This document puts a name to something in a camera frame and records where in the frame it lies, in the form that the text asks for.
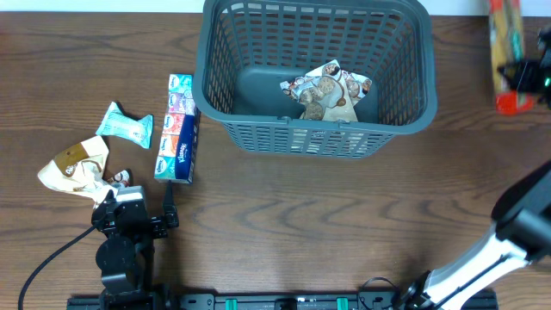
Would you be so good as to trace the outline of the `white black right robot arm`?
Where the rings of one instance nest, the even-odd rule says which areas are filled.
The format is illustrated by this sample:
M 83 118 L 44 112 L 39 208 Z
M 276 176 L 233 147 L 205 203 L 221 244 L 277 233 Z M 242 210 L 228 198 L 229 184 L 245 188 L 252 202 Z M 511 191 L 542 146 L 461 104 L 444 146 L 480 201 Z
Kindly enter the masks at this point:
M 550 253 L 550 164 L 507 189 L 492 224 L 471 248 L 446 266 L 428 270 L 405 292 L 363 288 L 356 294 L 184 294 L 173 309 L 495 309 L 488 285 Z

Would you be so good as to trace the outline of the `Kleenex tissue multipack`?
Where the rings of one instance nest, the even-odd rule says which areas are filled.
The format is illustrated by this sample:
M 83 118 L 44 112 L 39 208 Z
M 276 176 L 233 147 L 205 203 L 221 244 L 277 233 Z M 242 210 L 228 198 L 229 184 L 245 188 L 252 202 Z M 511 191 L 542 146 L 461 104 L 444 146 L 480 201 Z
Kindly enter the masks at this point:
M 193 77 L 171 73 L 154 177 L 159 182 L 193 183 L 201 112 L 192 94 Z

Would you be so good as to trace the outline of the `beige brown snack pouch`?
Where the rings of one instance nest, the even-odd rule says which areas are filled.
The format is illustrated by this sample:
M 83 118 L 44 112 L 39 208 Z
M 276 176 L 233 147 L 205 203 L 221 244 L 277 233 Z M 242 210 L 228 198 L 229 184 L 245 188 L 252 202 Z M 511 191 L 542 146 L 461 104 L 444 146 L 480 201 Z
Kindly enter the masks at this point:
M 103 179 L 108 155 L 103 138 L 94 136 L 57 154 L 39 171 L 38 178 L 54 191 L 92 199 L 97 208 L 110 190 L 116 194 L 130 186 L 128 170 Z

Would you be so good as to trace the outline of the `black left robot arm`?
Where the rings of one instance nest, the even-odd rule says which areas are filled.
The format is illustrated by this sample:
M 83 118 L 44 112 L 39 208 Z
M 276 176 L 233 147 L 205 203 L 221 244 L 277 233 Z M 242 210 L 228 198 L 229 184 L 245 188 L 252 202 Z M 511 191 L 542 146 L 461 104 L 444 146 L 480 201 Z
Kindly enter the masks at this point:
M 101 309 L 165 309 L 165 286 L 152 283 L 154 240 L 168 236 L 165 218 L 147 213 L 141 186 L 109 191 L 91 215 L 106 236 L 96 252 Z

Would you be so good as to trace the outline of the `red yellow packet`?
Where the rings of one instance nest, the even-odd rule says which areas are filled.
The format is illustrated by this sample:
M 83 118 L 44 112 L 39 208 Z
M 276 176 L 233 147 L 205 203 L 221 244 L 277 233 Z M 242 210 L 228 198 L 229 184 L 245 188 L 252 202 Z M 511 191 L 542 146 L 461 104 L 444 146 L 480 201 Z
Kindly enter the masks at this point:
M 496 110 L 502 115 L 519 115 L 532 109 L 534 100 L 511 89 L 498 68 L 525 56 L 520 1 L 488 0 L 487 3 Z

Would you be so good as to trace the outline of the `mint green packet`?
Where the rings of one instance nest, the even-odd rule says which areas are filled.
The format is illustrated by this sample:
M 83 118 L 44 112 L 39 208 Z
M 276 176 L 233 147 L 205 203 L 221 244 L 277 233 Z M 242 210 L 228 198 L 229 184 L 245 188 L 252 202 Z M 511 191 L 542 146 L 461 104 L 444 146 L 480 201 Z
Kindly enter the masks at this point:
M 135 120 L 126 116 L 117 102 L 111 102 L 96 130 L 96 135 L 123 138 L 144 149 L 150 149 L 153 125 L 153 115 Z

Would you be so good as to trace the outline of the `cookie snack pouch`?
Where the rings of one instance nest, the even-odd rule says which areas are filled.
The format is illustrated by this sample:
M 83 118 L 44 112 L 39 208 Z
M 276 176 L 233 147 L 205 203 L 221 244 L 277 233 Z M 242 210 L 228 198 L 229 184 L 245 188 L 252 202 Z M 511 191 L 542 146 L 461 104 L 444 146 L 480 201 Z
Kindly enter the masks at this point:
M 356 106 L 370 92 L 372 80 L 354 72 L 344 71 L 343 75 L 350 100 Z
M 303 106 L 299 116 L 311 121 L 357 121 L 344 71 L 336 59 L 280 82 L 282 92 Z

